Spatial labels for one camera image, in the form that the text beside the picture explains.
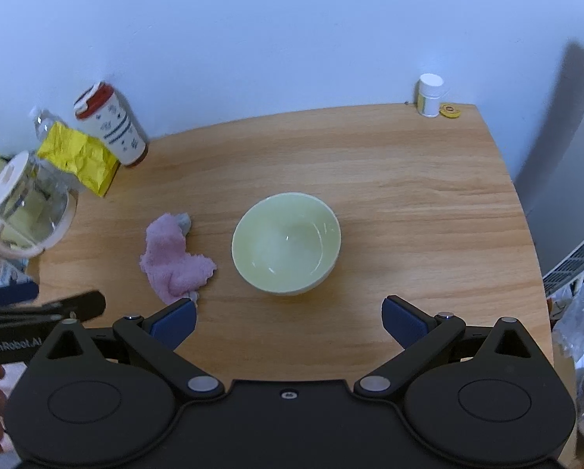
white bottle cap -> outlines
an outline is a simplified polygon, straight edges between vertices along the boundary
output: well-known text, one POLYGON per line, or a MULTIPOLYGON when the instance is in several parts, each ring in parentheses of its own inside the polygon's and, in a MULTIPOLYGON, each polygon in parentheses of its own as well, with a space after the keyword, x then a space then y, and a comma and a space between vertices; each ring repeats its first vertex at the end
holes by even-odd
POLYGON ((444 80, 434 73, 424 73, 420 76, 418 90, 423 97, 438 98, 444 95, 444 80))

wooden table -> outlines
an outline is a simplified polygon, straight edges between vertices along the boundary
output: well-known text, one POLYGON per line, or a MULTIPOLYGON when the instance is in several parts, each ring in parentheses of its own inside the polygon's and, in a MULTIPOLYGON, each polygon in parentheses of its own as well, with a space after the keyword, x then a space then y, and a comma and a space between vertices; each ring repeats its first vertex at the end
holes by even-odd
POLYGON ((81 195, 72 228, 41 258, 41 301, 101 290, 107 310, 90 326, 162 308, 138 262, 147 225, 167 212, 190 213, 188 251, 218 264, 177 352, 227 384, 356 380, 400 350, 382 328, 388 294, 471 324, 515 316, 552 355, 527 224, 474 106, 457 119, 400 104, 321 109, 155 140, 105 199, 81 195), (252 205, 287 191, 332 207, 342 248, 318 288, 276 297, 242 280, 231 236, 252 205))

white pill bottle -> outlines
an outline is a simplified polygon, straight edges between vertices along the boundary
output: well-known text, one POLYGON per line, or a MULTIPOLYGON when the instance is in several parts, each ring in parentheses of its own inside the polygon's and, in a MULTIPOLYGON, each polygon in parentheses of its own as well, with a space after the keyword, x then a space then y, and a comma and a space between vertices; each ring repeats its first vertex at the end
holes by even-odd
POLYGON ((123 166, 136 166, 146 157, 146 141, 112 85, 98 82, 77 99, 74 110, 81 130, 98 137, 123 166))
POLYGON ((444 80, 437 74, 424 73, 418 80, 418 112, 422 116, 435 118, 440 114, 440 99, 445 94, 444 80))

gray cloth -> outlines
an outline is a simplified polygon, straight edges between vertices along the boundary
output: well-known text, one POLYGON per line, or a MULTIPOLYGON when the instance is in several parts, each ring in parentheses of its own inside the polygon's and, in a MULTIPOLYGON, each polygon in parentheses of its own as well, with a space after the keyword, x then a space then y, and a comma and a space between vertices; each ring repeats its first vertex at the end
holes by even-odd
POLYGON ((192 220, 190 220, 190 215, 187 213, 179 213, 175 215, 175 220, 177 220, 177 225, 181 229, 181 234, 187 236, 190 232, 190 227, 192 227, 192 220))
POLYGON ((21 463, 21 459, 15 451, 0 453, 0 469, 14 469, 21 463))

red lid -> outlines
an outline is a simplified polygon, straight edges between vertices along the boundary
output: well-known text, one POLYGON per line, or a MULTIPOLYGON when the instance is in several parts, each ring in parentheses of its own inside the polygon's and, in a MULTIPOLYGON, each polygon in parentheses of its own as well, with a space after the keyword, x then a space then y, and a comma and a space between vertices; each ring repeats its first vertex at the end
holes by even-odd
POLYGON ((95 84, 75 101, 75 117, 77 120, 90 118, 113 94, 114 88, 111 84, 103 81, 95 84))

